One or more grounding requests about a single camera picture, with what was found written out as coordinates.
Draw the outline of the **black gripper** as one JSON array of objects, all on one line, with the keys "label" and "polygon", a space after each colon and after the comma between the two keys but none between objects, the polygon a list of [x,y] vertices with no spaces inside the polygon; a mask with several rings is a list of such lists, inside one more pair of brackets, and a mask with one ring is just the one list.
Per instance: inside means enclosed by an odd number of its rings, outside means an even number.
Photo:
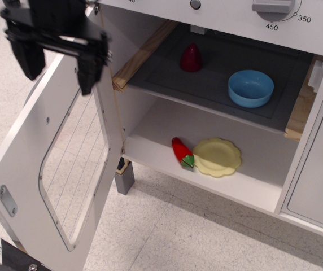
[{"label": "black gripper", "polygon": [[4,7],[7,39],[25,76],[35,80],[45,67],[43,49],[77,58],[82,95],[100,81],[108,61],[107,32],[86,14],[98,1],[28,1],[28,7]]}]

